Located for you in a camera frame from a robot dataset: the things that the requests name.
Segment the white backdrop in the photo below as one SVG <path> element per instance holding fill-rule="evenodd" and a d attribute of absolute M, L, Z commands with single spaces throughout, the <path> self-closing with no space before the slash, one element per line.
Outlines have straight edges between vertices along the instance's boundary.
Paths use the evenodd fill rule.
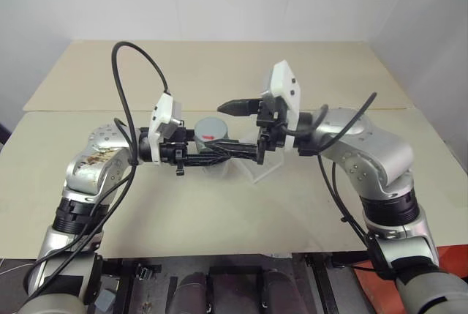
<path fill-rule="evenodd" d="M 425 1 L 412 0 L 412 4 L 418 6 Z M 15 127 L 22 116 L 23 104 L 70 40 L 75 39 L 371 40 L 397 80 L 409 89 L 410 83 L 421 83 L 421 80 L 413 80 L 411 73 L 400 69 L 406 63 L 397 50 L 401 46 L 408 48 L 408 44 L 390 42 L 392 34 L 398 34 L 402 27 L 394 16 L 398 16 L 399 8 L 405 11 L 400 7 L 402 2 L 404 0 L 0 0 L 0 122 L 11 130 Z M 440 3 L 440 0 L 433 0 L 429 7 L 438 10 Z M 446 15 L 446 18 L 458 22 L 459 13 Z M 433 26 L 431 23 L 427 26 L 429 34 L 442 32 L 440 27 Z M 401 41 L 417 45 L 420 35 L 416 43 L 411 36 L 412 32 L 408 32 Z M 408 49 L 404 60 L 427 51 L 424 47 Z M 434 54 L 430 55 L 430 64 L 433 64 Z M 458 80 L 452 80 L 452 76 L 448 78 L 447 81 L 455 81 L 453 86 L 461 82 L 459 77 Z M 437 79 L 434 75 L 431 81 L 434 93 L 439 83 Z M 408 92 L 414 95 L 418 90 Z"/>

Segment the beige tabletop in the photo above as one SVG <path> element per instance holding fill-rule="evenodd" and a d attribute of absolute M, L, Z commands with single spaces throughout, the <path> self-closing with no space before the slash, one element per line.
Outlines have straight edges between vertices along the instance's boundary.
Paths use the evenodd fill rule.
<path fill-rule="evenodd" d="M 115 41 L 77 41 L 57 61 L 25 111 L 119 111 L 110 51 Z M 301 84 L 301 108 L 323 103 L 358 107 L 377 91 L 372 108 L 413 105 L 363 42 L 158 42 L 137 41 L 159 64 L 185 111 L 215 111 L 232 99 L 258 97 L 272 66 L 286 59 Z M 136 51 L 118 57 L 130 107 L 148 111 L 162 85 Z"/>
<path fill-rule="evenodd" d="M 134 112 L 147 126 L 149 112 Z M 184 113 L 186 125 L 220 115 L 233 138 L 254 118 Z M 0 258 L 35 258 L 61 197 L 65 168 L 88 134 L 122 113 L 27 113 L 0 153 Z M 415 108 L 369 111 L 378 126 L 415 150 L 415 190 L 437 245 L 468 243 L 467 175 Z M 344 202 L 362 223 L 362 206 L 339 174 Z M 315 158 L 286 155 L 284 165 L 252 184 L 234 165 L 223 179 L 200 168 L 177 177 L 171 166 L 137 170 L 128 196 L 105 226 L 105 257 L 151 257 L 361 250 L 325 189 Z"/>

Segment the red surface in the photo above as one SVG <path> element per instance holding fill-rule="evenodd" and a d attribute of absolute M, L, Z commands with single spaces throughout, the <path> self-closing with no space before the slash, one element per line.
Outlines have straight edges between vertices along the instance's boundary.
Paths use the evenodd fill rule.
<path fill-rule="evenodd" d="M 446 272 L 468 276 L 468 245 L 438 247 L 440 267 Z M 360 266 L 372 268 L 370 261 Z M 355 270 L 359 282 L 377 314 L 405 314 L 403 303 L 392 281 L 384 281 L 373 272 Z"/>

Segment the white wall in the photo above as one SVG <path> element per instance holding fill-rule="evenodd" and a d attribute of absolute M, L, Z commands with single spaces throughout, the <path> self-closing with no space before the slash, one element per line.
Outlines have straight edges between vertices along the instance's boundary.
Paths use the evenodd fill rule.
<path fill-rule="evenodd" d="M 0 0 L 0 122 L 14 129 L 23 104 L 73 39 L 371 40 L 463 154 L 466 119 L 449 113 L 462 105 L 454 103 L 466 102 L 460 90 L 466 78 L 465 1 Z M 441 91 L 449 99 L 445 104 L 437 101 Z"/>
<path fill-rule="evenodd" d="M 398 0 L 371 46 L 468 166 L 468 0 Z"/>

